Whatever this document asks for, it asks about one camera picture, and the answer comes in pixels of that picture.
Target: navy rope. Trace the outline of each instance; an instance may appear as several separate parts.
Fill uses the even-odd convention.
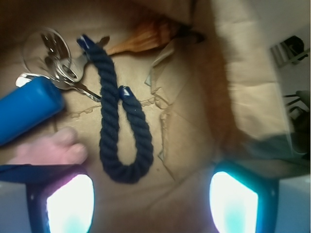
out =
[[[101,77],[102,130],[100,158],[105,172],[116,182],[136,183],[153,163],[153,145],[149,126],[140,102],[129,87],[118,89],[114,64],[106,52],[97,45],[90,46],[86,53],[98,69]],[[119,115],[118,101],[126,111],[127,119],[136,140],[136,159],[131,165],[123,165],[118,158]]]

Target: blue plastic bottle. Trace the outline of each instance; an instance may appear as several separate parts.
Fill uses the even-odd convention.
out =
[[[37,77],[0,99],[0,146],[50,118],[65,106],[54,84]]]

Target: glowing light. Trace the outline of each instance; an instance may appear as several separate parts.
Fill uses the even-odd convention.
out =
[[[254,233],[256,231],[258,194],[226,172],[212,177],[209,203],[220,233]]]
[[[77,175],[47,199],[51,233],[86,233],[94,211],[94,187],[87,175]]]

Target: wooden spoon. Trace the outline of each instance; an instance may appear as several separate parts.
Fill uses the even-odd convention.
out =
[[[167,20],[154,20],[138,25],[133,35],[126,41],[108,49],[108,55],[131,51],[141,52],[167,45],[173,36],[172,28]]]

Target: finger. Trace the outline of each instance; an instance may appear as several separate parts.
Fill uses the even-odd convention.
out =
[[[78,133],[72,127],[65,127],[52,136],[52,140],[62,146],[71,146],[78,140]]]
[[[81,164],[87,158],[87,150],[85,145],[77,143],[72,145],[67,151],[66,161],[69,164]]]

